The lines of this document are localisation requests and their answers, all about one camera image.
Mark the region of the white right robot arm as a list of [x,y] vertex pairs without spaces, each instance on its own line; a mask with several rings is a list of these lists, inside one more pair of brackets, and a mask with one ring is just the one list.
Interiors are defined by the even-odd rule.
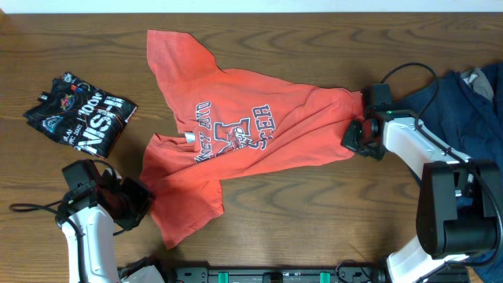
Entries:
[[416,235],[371,273],[372,282],[430,282],[471,256],[502,252],[502,204],[497,164],[473,160],[435,136],[410,111],[372,112],[353,120],[341,145],[381,160],[394,153],[420,179]]

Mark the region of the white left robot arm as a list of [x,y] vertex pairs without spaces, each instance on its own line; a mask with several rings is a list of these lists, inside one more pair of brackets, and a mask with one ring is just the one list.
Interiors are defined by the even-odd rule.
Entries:
[[70,282],[164,282],[153,260],[140,259],[119,268],[114,252],[116,226],[137,227],[150,209],[153,195],[131,178],[111,176],[80,183],[58,208],[68,245]]

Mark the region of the orange printed t-shirt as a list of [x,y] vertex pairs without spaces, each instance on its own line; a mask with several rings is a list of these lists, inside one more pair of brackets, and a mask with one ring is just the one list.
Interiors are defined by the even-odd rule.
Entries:
[[221,69],[188,33],[151,30],[146,49],[178,130],[152,136],[140,175],[166,247],[222,215],[225,179],[352,157],[341,141],[362,118],[360,92]]

